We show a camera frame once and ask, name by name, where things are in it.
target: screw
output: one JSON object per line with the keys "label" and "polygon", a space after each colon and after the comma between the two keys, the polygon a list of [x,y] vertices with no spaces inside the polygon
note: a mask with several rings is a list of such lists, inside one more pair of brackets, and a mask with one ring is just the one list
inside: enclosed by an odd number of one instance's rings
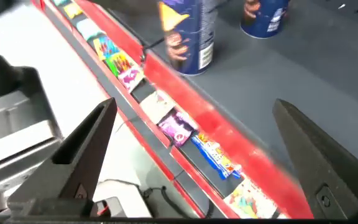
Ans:
{"label": "screw", "polygon": [[328,208],[331,205],[331,202],[329,201],[329,197],[327,197],[325,195],[321,197],[321,201],[322,201],[324,207],[326,207],[326,208]]}

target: gray shelf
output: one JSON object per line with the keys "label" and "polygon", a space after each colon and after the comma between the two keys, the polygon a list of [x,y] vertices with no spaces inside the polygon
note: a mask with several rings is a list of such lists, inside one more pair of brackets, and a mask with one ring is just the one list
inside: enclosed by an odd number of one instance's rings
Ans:
{"label": "gray shelf", "polygon": [[[291,174],[272,115],[276,98],[293,103],[358,158],[358,17],[325,2],[292,1],[284,30],[260,40],[240,30],[242,1],[232,1],[219,11],[211,67],[186,78]],[[163,45],[154,52],[167,61]]]}

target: pringles can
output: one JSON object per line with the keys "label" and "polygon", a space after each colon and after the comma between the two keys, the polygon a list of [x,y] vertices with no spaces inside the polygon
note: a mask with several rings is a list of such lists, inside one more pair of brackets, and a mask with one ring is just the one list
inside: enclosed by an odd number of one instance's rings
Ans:
{"label": "pringles can", "polygon": [[158,2],[171,66],[184,75],[203,73],[212,61],[218,0]]}
{"label": "pringles can", "polygon": [[241,29],[256,38],[269,38],[282,29],[288,0],[246,0]]}

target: purple candy wrapper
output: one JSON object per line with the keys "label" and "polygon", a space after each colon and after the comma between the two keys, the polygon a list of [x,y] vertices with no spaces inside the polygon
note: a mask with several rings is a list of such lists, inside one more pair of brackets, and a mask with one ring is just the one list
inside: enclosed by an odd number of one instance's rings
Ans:
{"label": "purple candy wrapper", "polygon": [[177,112],[176,113],[176,117],[181,120],[184,121],[185,123],[189,124],[194,130],[198,130],[198,125],[193,121],[193,119],[191,119],[189,117],[189,115],[187,113],[183,113],[183,112]]}
{"label": "purple candy wrapper", "polygon": [[187,130],[184,124],[179,124],[174,115],[169,116],[158,125],[162,132],[173,139],[176,146],[182,146],[190,137],[193,130]]}

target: colorful candy packet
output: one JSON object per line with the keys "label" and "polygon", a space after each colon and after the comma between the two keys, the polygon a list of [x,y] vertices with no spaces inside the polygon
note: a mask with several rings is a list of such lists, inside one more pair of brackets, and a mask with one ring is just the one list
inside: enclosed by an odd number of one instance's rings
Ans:
{"label": "colorful candy packet", "polygon": [[109,37],[100,37],[93,40],[94,48],[100,60],[105,60],[119,52],[118,47]]}
{"label": "colorful candy packet", "polygon": [[192,128],[186,128],[186,124],[183,121],[179,121],[174,114],[167,117],[158,126],[164,134],[173,139],[173,143],[176,146],[182,146],[193,132]]}
{"label": "colorful candy packet", "polygon": [[188,113],[186,112],[180,112],[178,111],[176,113],[176,116],[178,119],[186,122],[187,124],[189,124],[194,130],[198,130],[198,125],[196,124],[196,122],[189,116]]}
{"label": "colorful candy packet", "polygon": [[106,59],[112,73],[118,77],[119,74],[130,69],[135,63],[124,52],[120,51]]}
{"label": "colorful candy packet", "polygon": [[82,9],[77,5],[75,4],[74,2],[73,3],[70,3],[68,4],[67,6],[65,6],[63,8],[63,10],[66,12],[67,16],[72,19],[78,15],[80,15],[82,13]]}
{"label": "colorful candy packet", "polygon": [[271,218],[277,206],[248,177],[224,201],[240,218]]}
{"label": "colorful candy packet", "polygon": [[53,3],[55,3],[56,6],[59,6],[65,2],[67,2],[68,0],[53,0]]}
{"label": "colorful candy packet", "polygon": [[209,140],[205,134],[193,136],[191,141],[200,150],[209,164],[218,171],[222,180],[227,179],[230,174],[235,178],[240,178],[240,165],[234,165],[226,156],[223,155],[221,146],[214,141]]}
{"label": "colorful candy packet", "polygon": [[125,86],[129,93],[135,89],[135,87],[143,80],[143,78],[143,71],[138,65],[134,65],[132,68],[118,75],[118,79]]}
{"label": "colorful candy packet", "polygon": [[91,19],[88,18],[78,22],[76,27],[86,41],[98,34],[104,33]]}
{"label": "colorful candy packet", "polygon": [[140,102],[140,107],[154,124],[158,124],[175,106],[175,102],[161,90],[156,90]]}

